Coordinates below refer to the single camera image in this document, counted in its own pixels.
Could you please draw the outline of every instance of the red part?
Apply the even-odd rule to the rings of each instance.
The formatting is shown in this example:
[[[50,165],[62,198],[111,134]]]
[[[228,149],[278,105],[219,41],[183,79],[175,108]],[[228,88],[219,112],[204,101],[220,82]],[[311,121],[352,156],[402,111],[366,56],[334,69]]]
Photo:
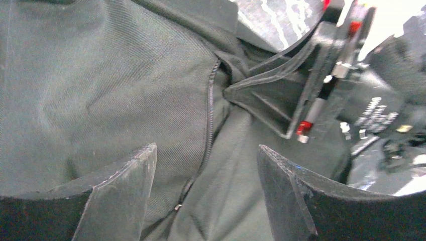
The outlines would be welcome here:
[[[324,11],[327,9],[327,7],[329,6],[329,4],[330,4],[330,0],[324,0],[324,7],[323,7]]]
[[[351,25],[349,26],[349,35],[354,36],[361,25],[362,22],[351,22]]]
[[[305,133],[309,132],[313,124],[310,122],[302,121],[297,128],[296,135],[303,136]]]

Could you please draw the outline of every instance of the zipper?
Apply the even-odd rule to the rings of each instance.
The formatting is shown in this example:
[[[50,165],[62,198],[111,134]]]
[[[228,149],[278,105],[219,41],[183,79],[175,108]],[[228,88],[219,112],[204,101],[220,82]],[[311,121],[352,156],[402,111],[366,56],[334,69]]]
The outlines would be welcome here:
[[[207,166],[208,160],[211,155],[211,148],[213,146],[213,118],[214,118],[214,107],[213,107],[213,87],[215,83],[216,73],[218,72],[219,66],[221,65],[221,61],[218,59],[208,77],[207,84],[207,140],[205,143],[205,152],[202,158],[200,167],[198,171],[186,182],[185,186],[182,189],[182,193],[179,197],[179,202],[174,208],[174,210],[178,211],[182,206],[183,201],[185,200],[191,186],[193,185],[196,178],[203,172],[205,167]]]

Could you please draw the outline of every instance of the black machine part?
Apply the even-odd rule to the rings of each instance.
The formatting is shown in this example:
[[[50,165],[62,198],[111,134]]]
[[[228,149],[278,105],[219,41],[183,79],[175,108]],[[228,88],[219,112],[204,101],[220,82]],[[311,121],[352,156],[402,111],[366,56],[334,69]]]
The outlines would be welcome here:
[[[348,10],[348,14],[341,25],[336,25],[336,34],[333,47],[329,54],[325,56],[318,55],[314,66],[322,66],[320,72],[312,72],[304,87],[303,94],[297,104],[294,118],[287,130],[287,138],[291,138],[294,133],[298,136],[317,138],[322,140],[333,121],[337,118],[340,111],[345,107],[351,91],[358,82],[360,71],[365,68],[363,61],[358,61],[358,54],[361,51],[368,36],[371,23],[374,18],[375,8],[369,8],[362,24],[356,34],[351,35],[353,23],[353,14],[358,10],[354,1]],[[315,117],[312,128],[307,131],[309,135],[300,132],[300,125],[310,113],[311,109],[317,108],[315,102],[320,94],[326,89],[327,104],[322,106],[319,115]]]
[[[363,72],[338,119],[381,137],[418,133],[426,127],[426,107],[407,103],[373,70]]]
[[[149,144],[47,192],[0,196],[1,240],[139,240],[156,163]]]
[[[426,235],[426,192],[394,197],[355,189],[266,146],[260,147],[258,167],[276,241],[419,240]]]
[[[343,6],[342,0],[331,1],[323,18],[304,39],[254,66],[249,78],[227,88],[224,97],[277,135],[290,139],[345,45],[350,19],[337,26]]]

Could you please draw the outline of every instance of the zipper pull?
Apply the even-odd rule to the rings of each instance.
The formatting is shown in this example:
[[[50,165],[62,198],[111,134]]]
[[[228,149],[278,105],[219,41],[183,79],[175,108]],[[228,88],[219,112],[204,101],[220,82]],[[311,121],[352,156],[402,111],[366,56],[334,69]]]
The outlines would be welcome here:
[[[182,204],[178,204],[178,205],[176,205],[175,207],[174,207],[174,210],[177,212],[179,209],[180,209],[180,207],[182,206]]]

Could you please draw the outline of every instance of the dark green fabric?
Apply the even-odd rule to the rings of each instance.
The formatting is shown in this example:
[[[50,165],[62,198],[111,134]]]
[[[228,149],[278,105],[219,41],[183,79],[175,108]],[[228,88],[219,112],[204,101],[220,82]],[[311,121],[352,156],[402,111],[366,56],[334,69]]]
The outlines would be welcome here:
[[[184,11],[173,1],[0,3],[1,195],[48,190],[156,142],[142,240],[272,239],[258,145],[331,177],[343,156],[339,128],[328,142],[303,145],[232,106],[222,91],[244,80],[250,64],[232,32],[237,9],[188,3],[200,5]],[[176,213],[205,152],[207,81],[217,58],[217,139]]]

